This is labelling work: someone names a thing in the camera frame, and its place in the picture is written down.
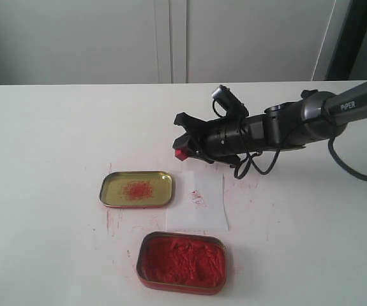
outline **white sheet of paper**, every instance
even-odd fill
[[[223,206],[223,175],[184,171],[174,175],[175,195],[168,205],[168,231],[228,231]]]

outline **red substance in tin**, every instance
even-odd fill
[[[153,187],[149,181],[129,182],[123,187],[123,194],[130,201],[150,198],[153,194]]]
[[[153,238],[142,255],[142,273],[148,281],[214,288],[224,281],[225,256],[212,242]]]

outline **gold tin lid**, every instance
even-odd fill
[[[100,200],[114,208],[154,208],[166,205],[172,190],[173,180],[167,172],[114,172],[102,182]]]

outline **white tabletop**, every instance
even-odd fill
[[[357,84],[229,85],[259,114],[297,101],[303,89],[338,93]],[[174,157],[183,133],[175,115],[213,119],[215,87],[0,87],[0,305],[367,305],[367,183],[337,167],[326,142],[284,152],[272,173],[250,170],[243,180],[228,166]],[[367,172],[367,120],[351,124],[336,150]],[[230,231],[206,233],[229,251],[220,294],[139,282],[140,243],[165,229],[166,208],[104,207],[102,180],[123,170],[224,174]]]

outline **open tin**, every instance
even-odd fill
[[[142,241],[137,274],[152,289],[215,295],[226,282],[226,257],[217,238],[155,231]]]
[[[100,200],[114,208],[155,208],[166,205],[172,191],[172,177],[163,171],[114,172],[102,182]]]

